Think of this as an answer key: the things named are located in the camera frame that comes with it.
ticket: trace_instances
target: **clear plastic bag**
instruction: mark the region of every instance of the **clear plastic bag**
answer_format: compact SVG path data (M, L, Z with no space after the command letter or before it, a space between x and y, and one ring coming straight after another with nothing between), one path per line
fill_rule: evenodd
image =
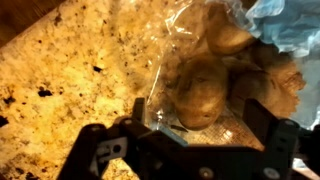
M183 78L182 71L186 64L199 55L215 57L211 54L206 38L210 6L203 0L188 2L165 21L170 38L148 99L149 117L146 124L151 129L160 129L167 134L173 132L178 136L172 137L182 144L185 141L189 144L243 144L261 149L261 144L251 131L226 105L223 105L215 123L200 131L186 128L177 117L173 99L177 96L175 88L177 81L181 82Z

